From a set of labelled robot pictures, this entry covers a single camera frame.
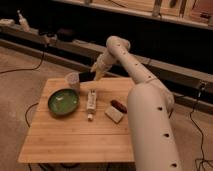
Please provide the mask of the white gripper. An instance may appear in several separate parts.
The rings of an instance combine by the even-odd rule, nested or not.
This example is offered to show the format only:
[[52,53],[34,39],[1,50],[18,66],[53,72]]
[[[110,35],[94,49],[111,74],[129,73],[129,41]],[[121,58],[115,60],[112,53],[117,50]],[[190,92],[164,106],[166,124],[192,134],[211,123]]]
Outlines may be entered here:
[[115,59],[107,53],[101,54],[96,63],[94,63],[90,69],[90,72],[95,72],[95,81],[99,81],[104,75],[104,72],[107,72],[115,64]]

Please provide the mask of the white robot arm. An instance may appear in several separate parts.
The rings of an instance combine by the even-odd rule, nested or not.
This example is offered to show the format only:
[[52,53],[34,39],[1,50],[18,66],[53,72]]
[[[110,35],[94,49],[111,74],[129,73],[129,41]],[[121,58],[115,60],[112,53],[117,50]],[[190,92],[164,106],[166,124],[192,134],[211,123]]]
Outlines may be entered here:
[[134,82],[127,112],[136,171],[183,171],[169,120],[174,96],[129,49],[128,40],[110,36],[91,68],[94,79],[100,80],[119,61]]

